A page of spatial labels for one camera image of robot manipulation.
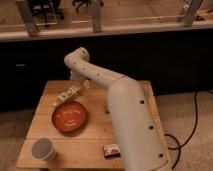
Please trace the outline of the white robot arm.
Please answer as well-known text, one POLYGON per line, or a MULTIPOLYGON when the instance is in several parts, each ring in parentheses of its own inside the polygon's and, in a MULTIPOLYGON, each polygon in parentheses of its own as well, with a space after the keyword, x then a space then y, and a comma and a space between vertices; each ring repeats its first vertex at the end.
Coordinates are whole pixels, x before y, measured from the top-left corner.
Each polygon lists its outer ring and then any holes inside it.
POLYGON ((148 109, 144 89, 133 78, 91 64, 80 47, 64 58, 71 78, 84 76, 107 88, 107 106, 125 171, 172 171, 148 109))

